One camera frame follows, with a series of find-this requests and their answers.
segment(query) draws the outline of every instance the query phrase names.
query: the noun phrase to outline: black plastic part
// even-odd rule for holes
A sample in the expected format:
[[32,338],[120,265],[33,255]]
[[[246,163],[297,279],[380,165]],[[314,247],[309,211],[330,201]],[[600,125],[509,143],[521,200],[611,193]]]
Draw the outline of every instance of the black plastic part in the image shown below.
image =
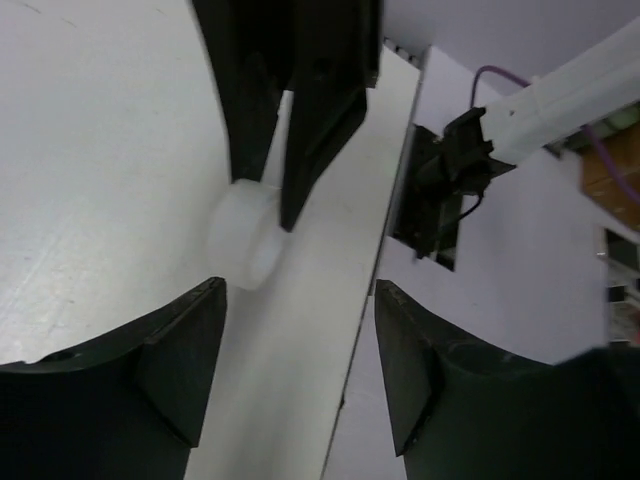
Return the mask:
[[192,3],[226,121],[231,180],[260,181],[293,72],[293,0]]
[[[423,187],[417,178],[418,172],[438,157],[441,148],[437,135],[424,127],[415,127],[393,237],[415,250],[417,258],[434,251],[455,250],[457,245],[458,225],[452,222],[460,216],[462,195],[452,193],[445,183],[442,193],[438,193],[433,186]],[[445,225],[449,228],[442,231]],[[438,263],[453,270],[454,259],[443,255]]]
[[637,476],[640,350],[549,366],[448,323],[389,281],[376,329],[408,480]]
[[280,202],[291,231],[313,185],[362,124],[382,48],[381,0],[193,0],[218,85],[232,181],[262,178],[294,91]]
[[182,479],[226,315],[211,279],[35,364],[0,367],[2,478]]
[[493,144],[484,140],[480,124],[485,112],[484,108],[472,108],[447,125],[439,154],[417,173],[416,181],[433,190],[432,202],[452,194],[477,195],[492,178],[515,168],[491,158]]

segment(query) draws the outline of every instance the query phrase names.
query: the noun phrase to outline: white tube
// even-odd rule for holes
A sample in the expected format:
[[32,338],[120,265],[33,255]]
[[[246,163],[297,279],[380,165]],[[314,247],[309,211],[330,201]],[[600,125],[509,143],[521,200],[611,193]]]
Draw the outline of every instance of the white tube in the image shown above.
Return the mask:
[[481,118],[496,160],[535,150],[640,99],[640,17],[558,70],[487,106]]

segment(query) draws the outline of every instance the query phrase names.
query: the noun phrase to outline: white wall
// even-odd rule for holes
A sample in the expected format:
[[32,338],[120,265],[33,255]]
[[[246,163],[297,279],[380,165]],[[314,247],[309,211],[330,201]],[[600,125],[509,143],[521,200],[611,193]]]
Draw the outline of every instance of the white wall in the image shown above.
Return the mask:
[[[388,0],[385,34],[409,49],[433,44],[474,70],[493,63],[531,77],[638,15],[638,0]],[[503,93],[513,90],[488,78]]]
[[[432,48],[416,123],[437,133],[468,107],[473,73]],[[480,103],[498,98],[487,87]],[[595,226],[635,236],[579,189],[575,156],[540,150],[493,181],[483,205],[462,222],[456,271],[387,242],[380,277],[434,313],[515,353],[545,362],[605,339],[605,265],[595,256]],[[470,206],[475,199],[467,199]]]

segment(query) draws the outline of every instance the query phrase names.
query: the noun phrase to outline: white panel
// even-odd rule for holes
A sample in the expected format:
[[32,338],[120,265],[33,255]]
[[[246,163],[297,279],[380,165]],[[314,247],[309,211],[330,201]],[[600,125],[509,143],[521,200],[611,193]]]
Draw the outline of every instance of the white panel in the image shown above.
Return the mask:
[[275,278],[236,292],[187,478],[320,478],[418,77],[384,51],[367,119],[317,183]]
[[[468,107],[473,74],[432,48],[417,122],[441,133]],[[479,91],[479,103],[497,98]],[[539,151],[496,179],[483,205],[462,222],[456,271],[387,242],[380,277],[398,283],[434,313],[503,348],[546,362],[605,339],[605,265],[594,226],[637,236],[578,190],[574,156]],[[473,204],[467,199],[465,208]]]
[[322,480],[406,480],[397,458],[384,390],[374,299],[369,297],[331,454]]

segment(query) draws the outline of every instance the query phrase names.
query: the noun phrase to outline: white surface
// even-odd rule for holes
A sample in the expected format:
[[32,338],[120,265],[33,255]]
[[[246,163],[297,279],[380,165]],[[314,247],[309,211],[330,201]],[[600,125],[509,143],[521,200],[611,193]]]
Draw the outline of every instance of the white surface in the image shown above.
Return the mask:
[[[432,48],[416,123],[435,132],[468,107],[473,73]],[[479,104],[499,95],[481,84]],[[462,222],[456,271],[388,240],[379,277],[479,337],[529,358],[557,362],[605,340],[606,269],[595,226],[637,239],[578,189],[575,156],[538,151],[494,180]],[[465,208],[473,203],[467,199]]]
[[369,297],[323,480],[405,480],[396,458]]
[[[640,15],[638,0],[388,0],[385,34],[410,50],[435,45],[471,70],[492,63],[544,75]],[[517,90],[487,75],[501,93]]]
[[552,73],[503,100],[480,119],[493,158],[513,165],[640,100],[640,17]]
[[[228,176],[186,3],[2,2],[0,19],[5,363],[111,330],[215,274],[205,244]],[[418,75],[385,52],[367,120],[317,183],[276,275],[230,292],[188,478],[320,478]]]
[[255,290],[274,271],[287,239],[279,224],[279,205],[278,188],[241,179],[216,206],[207,257],[228,285]]
[[0,363],[166,304],[227,180],[185,2],[0,2]]

